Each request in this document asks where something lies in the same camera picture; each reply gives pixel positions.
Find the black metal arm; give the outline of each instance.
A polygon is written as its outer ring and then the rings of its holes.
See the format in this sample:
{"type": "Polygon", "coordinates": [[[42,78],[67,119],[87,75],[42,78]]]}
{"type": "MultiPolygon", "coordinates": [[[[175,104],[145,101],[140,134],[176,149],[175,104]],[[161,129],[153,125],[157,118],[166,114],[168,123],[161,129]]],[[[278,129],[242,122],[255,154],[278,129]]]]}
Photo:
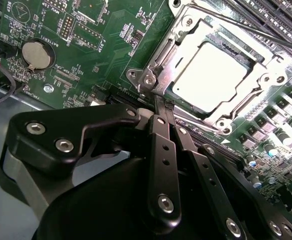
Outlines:
{"type": "Polygon", "coordinates": [[[125,104],[11,119],[0,183],[41,219],[35,240],[292,240],[292,225],[223,155],[198,151],[164,99],[155,105],[145,127],[125,104]],[[130,158],[72,185],[75,166],[119,151],[130,158]]]}

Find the silver screw head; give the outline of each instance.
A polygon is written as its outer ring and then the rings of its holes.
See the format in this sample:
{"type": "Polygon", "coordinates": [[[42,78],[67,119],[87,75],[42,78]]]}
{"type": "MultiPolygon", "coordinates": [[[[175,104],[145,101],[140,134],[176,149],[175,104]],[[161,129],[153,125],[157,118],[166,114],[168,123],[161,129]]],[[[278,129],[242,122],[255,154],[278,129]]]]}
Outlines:
{"type": "Polygon", "coordinates": [[[41,135],[46,132],[46,128],[41,123],[32,122],[27,125],[27,131],[33,135],[41,135]]]}
{"type": "Polygon", "coordinates": [[[186,27],[186,28],[190,28],[192,27],[194,24],[194,21],[192,19],[192,16],[191,15],[186,15],[183,17],[182,21],[181,21],[181,25],[183,27],[186,27]]]}
{"type": "Polygon", "coordinates": [[[227,218],[226,225],[229,231],[236,237],[239,238],[241,236],[241,231],[238,225],[235,223],[234,220],[227,218]]]}
{"type": "Polygon", "coordinates": [[[161,124],[165,124],[165,121],[161,118],[157,118],[158,122],[160,122],[161,124]]]}
{"type": "Polygon", "coordinates": [[[135,79],[136,78],[136,73],[134,71],[129,72],[129,77],[131,79],[135,79]]]}
{"type": "Polygon", "coordinates": [[[172,213],[174,211],[174,204],[167,196],[160,196],[158,198],[158,205],[165,213],[172,213]]]}
{"type": "Polygon", "coordinates": [[[51,85],[51,84],[45,84],[44,85],[44,91],[46,92],[46,93],[48,93],[48,94],[51,94],[51,93],[53,93],[54,92],[54,87],[51,85]]]}
{"type": "Polygon", "coordinates": [[[184,134],[184,135],[187,134],[187,131],[186,131],[185,129],[183,129],[183,128],[179,128],[179,131],[180,131],[182,134],[184,134]]]}
{"type": "Polygon", "coordinates": [[[56,141],[56,148],[63,153],[69,153],[74,149],[74,145],[69,140],[59,139],[56,141]]]}
{"type": "Polygon", "coordinates": [[[207,151],[210,152],[210,154],[215,154],[215,151],[211,147],[207,147],[207,151]]]}
{"type": "Polygon", "coordinates": [[[151,78],[146,78],[146,79],[144,80],[144,83],[147,84],[147,85],[153,85],[154,80],[151,79],[151,78]]]}
{"type": "Polygon", "coordinates": [[[127,113],[128,113],[130,116],[133,116],[133,117],[136,115],[133,111],[131,111],[131,110],[129,110],[129,109],[127,109],[127,113]]]}
{"type": "Polygon", "coordinates": [[[273,222],[273,221],[270,221],[269,222],[269,226],[270,226],[270,229],[277,235],[277,236],[281,236],[282,233],[281,233],[281,230],[280,228],[273,222]]]}

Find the motherboard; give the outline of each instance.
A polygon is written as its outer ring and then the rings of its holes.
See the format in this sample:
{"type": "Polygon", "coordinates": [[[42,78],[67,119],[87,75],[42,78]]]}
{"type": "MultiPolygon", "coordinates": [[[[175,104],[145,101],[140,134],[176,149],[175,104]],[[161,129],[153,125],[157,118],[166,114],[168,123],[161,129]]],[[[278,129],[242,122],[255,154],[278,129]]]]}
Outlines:
{"type": "Polygon", "coordinates": [[[292,43],[292,0],[7,0],[1,65],[55,109],[165,97],[292,213],[292,49],[197,6],[292,43]]]}

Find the black connector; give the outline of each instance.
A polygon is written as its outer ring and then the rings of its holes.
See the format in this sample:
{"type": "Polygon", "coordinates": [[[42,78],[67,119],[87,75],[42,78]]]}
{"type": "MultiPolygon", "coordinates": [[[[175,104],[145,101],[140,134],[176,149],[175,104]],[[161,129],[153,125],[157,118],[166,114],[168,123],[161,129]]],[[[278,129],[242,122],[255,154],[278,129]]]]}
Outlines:
{"type": "Polygon", "coordinates": [[[16,56],[18,48],[0,40],[0,58],[9,59],[16,56]]]}

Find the cpu socket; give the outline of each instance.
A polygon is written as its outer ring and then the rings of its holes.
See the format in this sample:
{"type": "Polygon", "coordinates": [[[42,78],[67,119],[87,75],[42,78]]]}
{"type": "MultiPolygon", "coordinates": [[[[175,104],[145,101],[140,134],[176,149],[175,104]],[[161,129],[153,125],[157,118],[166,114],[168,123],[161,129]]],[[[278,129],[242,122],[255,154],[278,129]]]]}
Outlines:
{"type": "Polygon", "coordinates": [[[206,129],[231,134],[242,109],[270,87],[286,83],[283,59],[240,28],[196,8],[216,11],[206,2],[173,3],[170,31],[148,65],[128,69],[126,76],[140,94],[171,93],[197,110],[178,106],[206,129]]]}

